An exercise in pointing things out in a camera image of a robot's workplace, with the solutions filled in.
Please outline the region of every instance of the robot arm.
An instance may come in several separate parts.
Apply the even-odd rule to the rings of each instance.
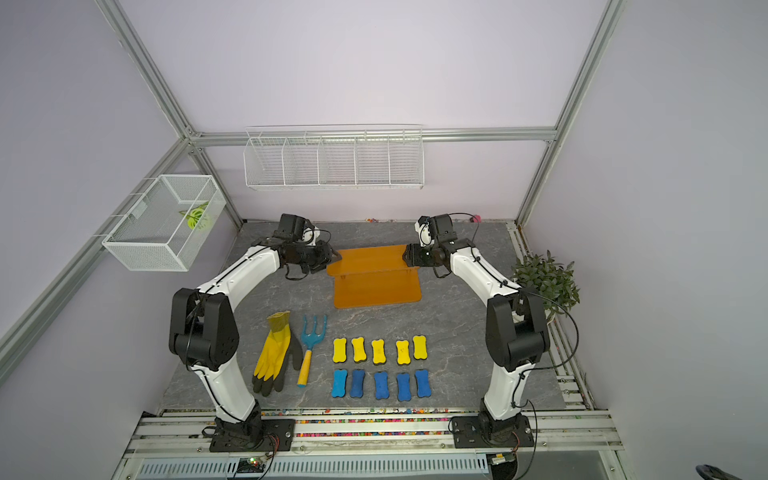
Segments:
[[[409,266],[443,266],[464,280],[486,303],[485,345],[494,361],[491,385],[483,397],[481,424],[490,432],[506,428],[521,411],[525,371],[549,349],[541,298],[504,277],[468,239],[459,239],[450,216],[421,217],[419,243],[406,248]],[[515,323],[513,312],[522,317]]]
[[[272,237],[256,239],[210,282],[174,295],[169,348],[203,381],[216,405],[217,431],[250,443],[260,441],[260,409],[237,365],[240,335],[233,311],[259,282],[283,266],[298,265],[308,275],[341,260],[319,235],[307,219],[284,214]]]

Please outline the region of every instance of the metal bracket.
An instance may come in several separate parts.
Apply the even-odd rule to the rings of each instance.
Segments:
[[[533,434],[528,417],[521,415],[521,421],[514,427],[494,435],[483,433],[476,416],[457,416],[451,419],[453,446],[457,449],[479,449],[509,447],[532,447]]]
[[[217,433],[210,441],[210,450],[212,452],[272,452],[274,447],[267,438],[267,435],[275,435],[279,440],[278,452],[290,451],[293,442],[293,428],[296,421],[291,419],[265,420],[261,421],[264,430],[264,438],[259,445],[255,447],[248,445],[241,439],[236,439],[226,432]]]

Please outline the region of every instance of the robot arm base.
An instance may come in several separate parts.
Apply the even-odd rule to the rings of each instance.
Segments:
[[[261,412],[254,409],[244,422],[229,423],[216,417],[216,430],[210,441],[211,452],[272,452],[275,445],[269,435],[276,436],[280,443],[278,452],[290,450],[293,441],[292,419],[266,420]]]
[[[513,449],[533,446],[533,433],[528,417],[522,413],[506,420],[494,420],[483,410],[477,416],[461,416],[451,419],[453,446],[457,449],[509,447]]]

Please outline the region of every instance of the floor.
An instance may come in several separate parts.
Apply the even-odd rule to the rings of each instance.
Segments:
[[[459,238],[472,237],[474,223],[455,223]],[[337,249],[378,247],[413,243],[417,236],[412,223],[318,223],[319,228],[333,234],[331,245]],[[243,226],[230,252],[227,265],[243,255],[254,238],[269,236],[275,223],[249,222]],[[501,222],[484,222],[475,238],[483,256],[504,275],[509,276],[515,263],[515,252],[506,225]],[[310,381],[306,388],[296,386],[299,373],[287,370],[285,388],[268,397],[257,396],[265,409],[295,408],[463,408],[478,409],[481,398],[488,389],[492,360],[485,348],[485,303],[455,275],[444,279],[435,278],[432,269],[419,269],[422,299],[417,303],[387,305],[338,310],[333,306],[333,278],[325,272],[310,275],[299,282],[287,281],[284,271],[267,277],[240,303],[235,319],[240,331],[237,362],[250,388],[253,368],[256,366],[269,327],[266,318],[275,312],[290,310],[291,329],[299,336],[303,327],[303,315],[328,315],[326,338],[313,349]],[[428,358],[413,360],[410,365],[398,366],[395,342],[411,339],[414,335],[427,337]],[[333,339],[366,339],[369,355],[367,362],[355,364],[350,359],[344,364],[334,364]],[[387,363],[372,364],[370,341],[384,339]],[[549,355],[544,355],[539,366],[551,365]],[[331,389],[333,371],[364,369],[363,397],[353,399],[349,394],[333,398]],[[418,369],[429,371],[432,396],[420,399],[412,374]],[[372,374],[389,373],[390,396],[376,400]],[[398,402],[395,375],[411,374],[413,398],[410,402]],[[554,370],[533,372],[525,386],[525,399],[531,399],[537,410],[565,409]],[[179,363],[161,402],[161,408],[210,409],[213,404],[200,380]]]

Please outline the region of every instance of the white wire basket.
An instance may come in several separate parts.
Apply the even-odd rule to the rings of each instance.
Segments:
[[[420,126],[333,128],[338,127],[246,129],[246,185],[254,190],[424,187]]]
[[[160,175],[101,243],[129,270],[186,272],[225,205],[210,175]]]

